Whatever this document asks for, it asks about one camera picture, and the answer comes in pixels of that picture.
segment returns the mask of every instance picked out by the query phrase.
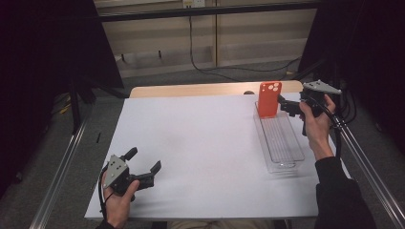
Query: wall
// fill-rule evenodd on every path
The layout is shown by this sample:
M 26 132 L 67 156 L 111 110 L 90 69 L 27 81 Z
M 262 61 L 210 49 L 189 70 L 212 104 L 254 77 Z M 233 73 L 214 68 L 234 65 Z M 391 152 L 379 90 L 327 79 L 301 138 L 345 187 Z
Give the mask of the wall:
M 269 0 L 206 0 L 208 7 L 267 4 Z M 181 9 L 182 1 L 98 8 L 99 14 Z M 194 16 L 193 48 L 208 47 L 210 66 L 293 59 L 302 55 L 316 10 Z M 188 18 L 103 23 L 115 55 L 189 49 Z

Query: person's left hand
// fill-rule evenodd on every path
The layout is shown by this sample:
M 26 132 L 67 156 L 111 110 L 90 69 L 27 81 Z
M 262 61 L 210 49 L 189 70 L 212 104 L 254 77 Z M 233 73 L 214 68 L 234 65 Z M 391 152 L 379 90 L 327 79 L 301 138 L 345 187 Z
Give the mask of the person's left hand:
M 102 184 L 104 184 L 106 172 L 102 176 Z M 134 195 L 139 187 L 139 181 L 134 180 L 128 187 L 126 193 L 120 197 L 114 194 L 111 187 L 104 189 L 104 198 L 108 198 L 106 201 L 107 209 L 107 222 L 110 223 L 114 228 L 123 228 L 128 216 L 129 216 L 129 205 L 131 202 L 131 197 Z

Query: transparent container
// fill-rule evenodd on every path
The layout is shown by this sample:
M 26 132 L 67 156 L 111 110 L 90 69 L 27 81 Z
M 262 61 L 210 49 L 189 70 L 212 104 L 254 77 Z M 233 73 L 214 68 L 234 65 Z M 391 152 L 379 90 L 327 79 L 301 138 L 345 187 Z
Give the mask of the transparent container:
M 292 130 L 288 114 L 279 111 L 275 117 L 260 118 L 257 106 L 256 102 L 254 120 L 268 172 L 296 172 L 305 157 Z

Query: white table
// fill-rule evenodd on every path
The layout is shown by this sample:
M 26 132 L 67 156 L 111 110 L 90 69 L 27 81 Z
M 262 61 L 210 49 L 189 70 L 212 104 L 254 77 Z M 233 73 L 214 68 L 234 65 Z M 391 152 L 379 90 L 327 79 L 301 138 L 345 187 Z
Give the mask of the white table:
M 298 99 L 298 93 L 284 94 Z M 130 219 L 288 219 L 317 215 L 318 177 L 302 121 L 291 125 L 305 155 L 295 176 L 266 169 L 253 112 L 257 95 L 126 99 L 106 161 L 138 147 L 142 174 L 161 160 L 155 187 L 136 192 Z M 97 191 L 86 218 L 101 219 Z

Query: black cable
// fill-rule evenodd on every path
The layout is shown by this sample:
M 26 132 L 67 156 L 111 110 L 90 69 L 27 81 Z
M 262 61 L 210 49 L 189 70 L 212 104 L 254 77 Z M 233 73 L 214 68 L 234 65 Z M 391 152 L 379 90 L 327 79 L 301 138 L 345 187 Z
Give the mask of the black cable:
M 357 106 L 356 106 L 355 99 L 354 99 L 354 96 L 352 93 L 351 93 L 351 97 L 352 97 L 352 102 L 353 102 L 354 115 L 349 121 L 346 121 L 346 118 L 345 118 L 343 120 L 345 124 L 349 124 L 349 123 L 353 122 L 357 117 Z
M 228 77 L 228 76 L 223 75 L 223 74 L 207 73 L 205 70 L 199 69 L 199 68 L 196 66 L 196 64 L 194 63 L 194 56 L 193 56 L 193 38 L 192 38 L 193 26 L 192 26 L 192 23 L 191 23 L 191 16 L 188 17 L 188 21 L 189 21 L 189 24 L 190 24 L 190 59 L 191 59 L 191 64 L 193 65 L 194 69 L 196 69 L 196 70 L 199 71 L 200 73 L 204 73 L 204 74 L 214 74 L 214 75 L 217 75 L 217 76 L 220 76 L 220 77 L 223 77 L 223 78 L 230 79 L 230 80 L 232 80 L 232 81 L 242 82 L 241 80 L 234 79 L 234 78 L 232 78 L 232 77 Z
M 104 168 L 102 168 L 100 176 L 98 177 L 98 198 L 100 201 L 100 206 L 101 206 L 101 213 L 102 216 L 104 217 L 104 219 L 107 220 L 107 209 L 105 208 L 105 201 L 103 200 L 103 195 L 101 192 L 101 182 L 102 182 L 102 176 L 104 175 L 105 171 L 107 171 L 108 168 L 108 164 L 104 166 Z
M 289 61 L 285 66 L 277 68 L 277 69 L 272 69 L 272 70 L 254 70 L 254 69 L 248 69 L 248 68 L 242 68 L 242 67 L 217 67 L 217 68 L 209 68 L 209 69 L 200 69 L 196 66 L 195 62 L 194 62 L 194 55 L 193 55 L 193 26 L 192 26 L 192 20 L 191 20 L 191 16 L 188 18 L 189 19 L 189 25 L 190 25 L 190 59 L 191 59 L 191 64 L 193 65 L 193 67 L 201 72 L 201 73 L 206 73 L 206 74 L 215 74 L 230 80 L 234 80 L 234 81 L 238 81 L 241 82 L 240 80 L 228 77 L 226 75 L 222 75 L 222 74 L 218 74 L 218 73 L 207 73 L 210 71 L 216 71 L 216 70 L 242 70 L 242 71 L 252 71 L 252 72 L 258 72 L 258 73 L 271 73 L 271 72 L 276 72 L 276 71 L 280 71 L 282 69 L 288 68 L 292 63 L 294 63 L 295 61 L 301 59 L 301 56 Z
M 259 73 L 271 73 L 271 72 L 276 72 L 279 70 L 283 70 L 285 68 L 288 68 L 292 63 L 295 61 L 301 59 L 301 56 L 289 61 L 285 66 L 280 67 L 278 69 L 272 69 L 272 70 L 254 70 L 254 69 L 248 69 L 248 68 L 241 68 L 241 67 L 218 67 L 218 68 L 212 68 L 212 69 L 204 69 L 205 71 L 213 71 L 213 70 L 244 70 L 244 71 L 252 71 L 252 72 L 259 72 Z

